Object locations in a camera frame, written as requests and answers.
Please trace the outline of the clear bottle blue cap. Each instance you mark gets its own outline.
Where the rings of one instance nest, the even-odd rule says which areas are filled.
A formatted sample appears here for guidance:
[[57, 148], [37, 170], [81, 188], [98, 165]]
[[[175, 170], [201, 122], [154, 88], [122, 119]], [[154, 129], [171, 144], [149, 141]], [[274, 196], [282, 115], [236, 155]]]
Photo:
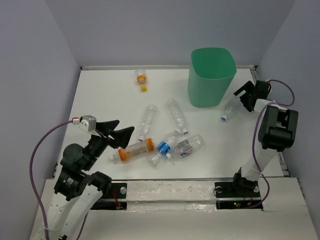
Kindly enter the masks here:
[[232, 120], [242, 107], [242, 102], [238, 96], [232, 95], [229, 101], [226, 103], [223, 114], [221, 115], [220, 119], [223, 122], [227, 122]]

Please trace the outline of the clear bottle white cap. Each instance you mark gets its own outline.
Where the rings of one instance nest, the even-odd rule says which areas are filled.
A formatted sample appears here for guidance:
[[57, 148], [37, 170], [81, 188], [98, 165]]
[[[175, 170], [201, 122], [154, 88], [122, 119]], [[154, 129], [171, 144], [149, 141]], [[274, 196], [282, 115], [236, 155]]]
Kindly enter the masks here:
[[144, 141], [147, 138], [152, 128], [153, 122], [157, 116], [157, 112], [158, 107], [155, 104], [149, 104], [145, 108], [138, 131], [138, 140], [140, 142]]

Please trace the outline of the small bottle orange label yellow cap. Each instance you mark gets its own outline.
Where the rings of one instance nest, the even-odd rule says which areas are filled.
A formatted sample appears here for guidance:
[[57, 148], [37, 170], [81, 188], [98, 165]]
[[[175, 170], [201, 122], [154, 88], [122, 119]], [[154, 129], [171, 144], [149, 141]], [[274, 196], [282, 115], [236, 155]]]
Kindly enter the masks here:
[[140, 90], [142, 92], [146, 92], [147, 91], [147, 76], [146, 76], [146, 71], [144, 69], [137, 69], [134, 71], [135, 73], [135, 78], [136, 78], [136, 82], [140, 87]]

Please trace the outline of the clear bottle blue-ringed cap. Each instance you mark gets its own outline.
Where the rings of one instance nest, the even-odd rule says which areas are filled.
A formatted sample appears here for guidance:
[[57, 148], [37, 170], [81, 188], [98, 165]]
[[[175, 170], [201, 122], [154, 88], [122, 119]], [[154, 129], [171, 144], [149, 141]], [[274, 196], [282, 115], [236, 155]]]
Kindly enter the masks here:
[[176, 129], [181, 134], [187, 135], [189, 133], [187, 120], [178, 102], [171, 98], [165, 103], [165, 107], [167, 108]]

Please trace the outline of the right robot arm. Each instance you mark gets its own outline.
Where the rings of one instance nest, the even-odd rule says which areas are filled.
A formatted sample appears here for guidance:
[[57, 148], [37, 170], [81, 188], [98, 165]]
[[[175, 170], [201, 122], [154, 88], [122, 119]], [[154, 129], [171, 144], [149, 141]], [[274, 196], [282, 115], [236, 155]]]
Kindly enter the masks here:
[[[292, 101], [289, 104], [268, 100], [272, 90], [271, 83], [280, 83], [288, 88]], [[288, 109], [295, 103], [295, 94], [286, 83], [270, 79], [266, 81], [246, 82], [234, 92], [249, 112], [258, 113], [252, 139], [252, 157], [234, 174], [230, 190], [235, 196], [258, 187], [259, 178], [270, 161], [294, 144], [299, 113]]]

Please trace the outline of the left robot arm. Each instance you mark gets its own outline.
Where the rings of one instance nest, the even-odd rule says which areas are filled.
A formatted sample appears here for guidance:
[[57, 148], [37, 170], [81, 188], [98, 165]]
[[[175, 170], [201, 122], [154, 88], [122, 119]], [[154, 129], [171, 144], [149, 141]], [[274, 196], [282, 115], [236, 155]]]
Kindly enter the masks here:
[[90, 134], [85, 147], [77, 143], [68, 145], [62, 153], [61, 170], [53, 188], [48, 209], [36, 189], [33, 170], [29, 177], [33, 192], [42, 212], [42, 224], [35, 240], [71, 240], [77, 229], [82, 230], [87, 214], [101, 198], [110, 194], [112, 179], [102, 173], [87, 172], [93, 167], [107, 147], [126, 148], [135, 130], [133, 126], [117, 130], [119, 120], [98, 122], [92, 115], [74, 117], [61, 126], [73, 124]]

